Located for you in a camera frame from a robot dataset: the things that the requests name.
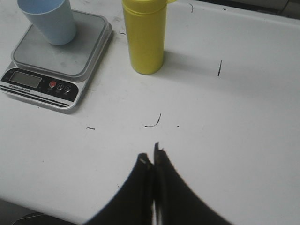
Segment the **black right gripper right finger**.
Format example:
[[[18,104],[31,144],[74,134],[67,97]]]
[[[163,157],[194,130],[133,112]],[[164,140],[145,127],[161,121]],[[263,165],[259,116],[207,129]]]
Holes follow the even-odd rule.
[[[167,153],[154,147],[154,200],[158,225],[230,225],[206,205],[173,167]]]

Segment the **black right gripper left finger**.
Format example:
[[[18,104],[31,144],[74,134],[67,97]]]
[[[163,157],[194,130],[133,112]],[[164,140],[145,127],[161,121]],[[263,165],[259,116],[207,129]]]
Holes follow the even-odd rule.
[[[140,153],[125,183],[111,201],[86,224],[153,224],[154,166],[146,153]]]

